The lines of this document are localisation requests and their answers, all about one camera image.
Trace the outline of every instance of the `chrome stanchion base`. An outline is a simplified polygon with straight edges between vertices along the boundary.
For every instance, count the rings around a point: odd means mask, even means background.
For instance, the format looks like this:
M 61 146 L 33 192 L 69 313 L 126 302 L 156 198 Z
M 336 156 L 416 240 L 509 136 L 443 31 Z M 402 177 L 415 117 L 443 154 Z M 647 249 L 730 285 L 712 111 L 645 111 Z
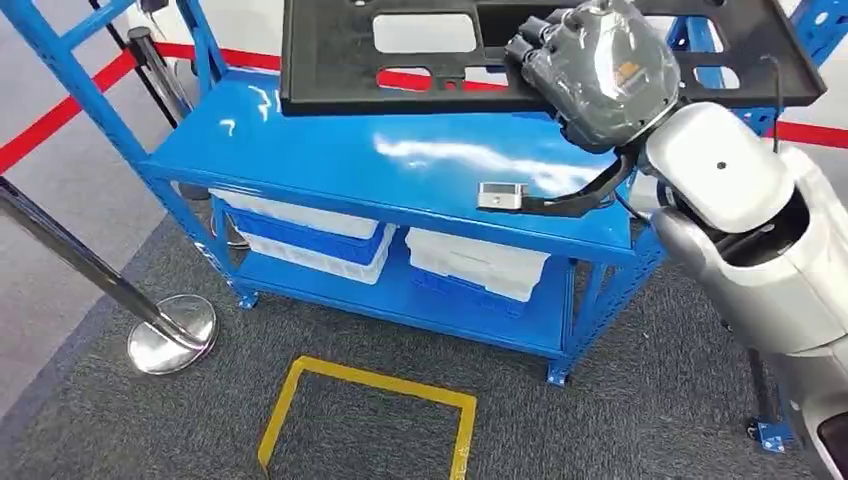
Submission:
M 232 220 L 229 217 L 224 217 L 227 219 L 227 245 L 233 250 L 247 250 L 250 248 L 250 244 L 247 243 L 247 240 L 242 238 L 241 235 L 232 227 Z M 209 229 L 212 232 L 212 236 L 218 238 L 218 232 L 215 231 L 215 216 L 212 215 L 212 218 L 209 219 Z
M 127 341 L 127 352 L 137 369 L 151 375 L 173 373 L 203 358 L 212 349 L 218 335 L 218 322 L 215 309 L 205 298 L 177 295 L 162 300 L 157 306 L 171 321 L 204 342 L 204 348 L 187 349 L 166 339 L 147 323 L 141 323 Z

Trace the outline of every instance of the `red line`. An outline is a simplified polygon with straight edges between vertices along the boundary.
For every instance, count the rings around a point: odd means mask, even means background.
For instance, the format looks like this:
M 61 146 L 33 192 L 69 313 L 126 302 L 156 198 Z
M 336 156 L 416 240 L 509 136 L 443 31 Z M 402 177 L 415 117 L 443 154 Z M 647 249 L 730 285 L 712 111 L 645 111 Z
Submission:
M 840 128 L 792 122 L 778 122 L 777 128 L 780 139 L 787 142 L 848 149 L 848 131 Z M 769 130 L 764 136 L 771 137 L 773 132 Z
M 135 59 L 129 51 L 125 50 L 97 72 L 93 78 L 94 83 L 101 92 L 105 92 L 134 67 Z M 80 111 L 79 103 L 70 96 L 66 97 L 20 135 L 0 147 L 0 174 L 6 172 L 26 154 L 41 145 Z
M 194 47 L 176 43 L 157 43 L 156 49 L 163 57 L 194 60 Z M 280 57 L 264 53 L 243 52 L 241 50 L 221 49 L 221 56 L 228 65 L 236 67 L 254 67 L 267 70 L 280 70 Z
M 175 58 L 194 58 L 194 47 L 173 43 L 158 43 L 156 45 L 162 56 Z M 240 50 L 221 49 L 221 55 L 228 64 L 237 67 L 254 67 L 268 70 L 279 70 L 280 57 L 261 53 L 244 52 Z M 121 77 L 135 67 L 135 60 L 128 51 L 122 52 L 93 78 L 101 91 L 108 90 Z M 380 72 L 377 83 L 381 86 L 403 88 L 406 90 L 426 91 L 432 88 L 432 80 L 424 75 L 413 75 L 400 72 Z M 499 91 L 505 87 L 482 82 L 463 82 L 462 89 L 468 91 Z M 42 142 L 56 133 L 81 111 L 79 104 L 67 97 L 44 116 L 35 121 L 20 135 L 0 147 L 0 174 L 12 167 L 30 153 Z M 790 142 L 822 145 L 825 147 L 848 149 L 848 130 L 822 127 L 792 122 L 780 122 L 780 138 Z

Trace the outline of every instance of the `blue shelf top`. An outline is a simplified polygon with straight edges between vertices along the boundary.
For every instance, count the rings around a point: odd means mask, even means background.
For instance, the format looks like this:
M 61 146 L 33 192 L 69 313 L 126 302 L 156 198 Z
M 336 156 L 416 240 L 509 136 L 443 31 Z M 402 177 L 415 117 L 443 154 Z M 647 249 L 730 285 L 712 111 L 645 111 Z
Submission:
M 533 194 L 559 196 L 583 187 L 613 162 L 612 155 L 590 155 L 566 142 L 547 117 L 285 117 L 278 85 L 276 75 L 230 71 L 141 168 L 586 260 L 633 259 L 629 216 L 619 204 L 581 219 L 476 209 L 481 181 L 526 183 Z
M 406 229 L 395 233 L 389 259 L 375 285 L 367 285 L 249 253 L 238 280 L 258 290 L 321 303 L 493 345 L 556 358 L 562 355 L 567 259 L 551 257 L 521 318 L 443 299 L 413 283 Z

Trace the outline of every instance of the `lower shelf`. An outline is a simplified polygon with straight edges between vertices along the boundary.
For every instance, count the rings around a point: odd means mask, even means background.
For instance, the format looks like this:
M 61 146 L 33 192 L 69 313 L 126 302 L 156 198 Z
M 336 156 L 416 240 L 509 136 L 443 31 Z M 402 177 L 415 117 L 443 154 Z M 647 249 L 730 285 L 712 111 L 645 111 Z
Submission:
M 557 358 L 567 299 L 568 259 L 551 257 L 521 318 L 489 314 L 479 306 L 440 301 L 412 282 L 409 248 L 399 230 L 376 285 L 357 283 L 258 253 L 250 253 L 236 280 L 260 291 L 324 304 L 412 327 Z

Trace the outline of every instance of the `white box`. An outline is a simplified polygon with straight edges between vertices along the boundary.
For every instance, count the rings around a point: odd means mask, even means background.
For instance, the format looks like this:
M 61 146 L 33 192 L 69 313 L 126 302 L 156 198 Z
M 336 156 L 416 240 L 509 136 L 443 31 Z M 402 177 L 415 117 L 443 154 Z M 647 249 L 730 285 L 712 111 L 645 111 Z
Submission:
M 389 258 L 389 245 L 392 243 L 396 228 L 392 224 L 386 224 L 386 229 L 383 231 L 383 240 L 377 247 L 374 259 L 369 265 L 360 265 L 258 235 L 239 233 L 250 244 L 250 249 L 256 253 L 374 285 L 380 278 L 380 273 L 386 265 L 386 259 Z
M 416 268 L 453 276 L 521 302 L 530 300 L 550 254 L 410 228 L 406 245 Z
M 322 232 L 367 240 L 374 236 L 377 220 L 354 217 L 344 213 L 328 212 L 317 208 L 301 207 L 290 203 L 276 202 L 226 190 L 210 189 L 209 193 L 239 210 L 265 215 L 302 227 Z

